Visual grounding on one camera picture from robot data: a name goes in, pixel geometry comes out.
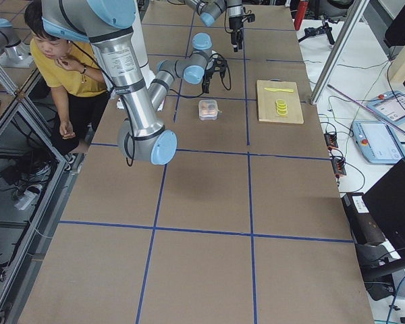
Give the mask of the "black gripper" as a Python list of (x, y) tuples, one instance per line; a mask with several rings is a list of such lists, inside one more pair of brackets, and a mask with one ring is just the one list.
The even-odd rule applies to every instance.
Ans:
[(233, 47), (233, 51), (237, 51), (238, 49), (242, 49), (242, 29), (243, 29), (243, 15), (239, 16), (230, 16), (228, 18), (229, 23), (229, 33), (231, 35), (231, 43)]

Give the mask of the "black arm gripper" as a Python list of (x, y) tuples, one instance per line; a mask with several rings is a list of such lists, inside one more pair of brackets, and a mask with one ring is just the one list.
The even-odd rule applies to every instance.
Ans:
[(214, 58), (212, 58), (210, 64), (206, 68), (205, 74), (202, 78), (202, 92), (209, 92), (209, 87), (213, 74), (218, 71), (219, 71), (218, 56), (214, 56)]

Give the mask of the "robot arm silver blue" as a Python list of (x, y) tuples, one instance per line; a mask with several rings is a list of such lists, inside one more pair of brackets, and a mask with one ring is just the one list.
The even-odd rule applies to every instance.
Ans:
[(229, 23), (229, 33), (234, 52), (242, 50), (244, 7), (239, 0), (215, 0), (210, 3), (198, 0), (184, 0), (183, 4), (192, 8), (205, 26), (212, 26), (214, 22), (225, 14)]
[(157, 110), (173, 81), (182, 78), (200, 84), (222, 56), (213, 50), (211, 38), (198, 33), (189, 57), (158, 64), (150, 84), (144, 80), (144, 42), (132, 38), (140, 19), (135, 1), (43, 1), (43, 27), (48, 34), (70, 41), (90, 43), (103, 75), (109, 80), (128, 115), (117, 139), (123, 155), (154, 165), (169, 163), (176, 153), (177, 137), (157, 117)]

